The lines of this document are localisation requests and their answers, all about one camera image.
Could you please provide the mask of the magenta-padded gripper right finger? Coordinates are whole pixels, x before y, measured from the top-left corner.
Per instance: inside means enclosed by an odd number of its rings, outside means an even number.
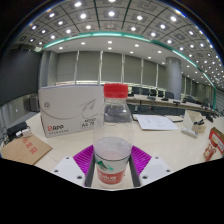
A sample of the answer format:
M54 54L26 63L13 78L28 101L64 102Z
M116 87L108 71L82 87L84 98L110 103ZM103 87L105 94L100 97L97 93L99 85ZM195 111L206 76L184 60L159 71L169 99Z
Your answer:
M161 157L153 157L133 146L129 166L134 187L142 187L157 181L173 171Z

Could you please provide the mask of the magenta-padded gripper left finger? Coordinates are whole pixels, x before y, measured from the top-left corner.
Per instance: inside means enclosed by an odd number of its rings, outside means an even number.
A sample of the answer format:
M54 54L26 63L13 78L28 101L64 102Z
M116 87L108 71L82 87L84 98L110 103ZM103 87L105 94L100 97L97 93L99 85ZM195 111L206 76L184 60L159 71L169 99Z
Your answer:
M81 187L90 187L95 169L94 148L92 145L75 156L65 156L52 173Z

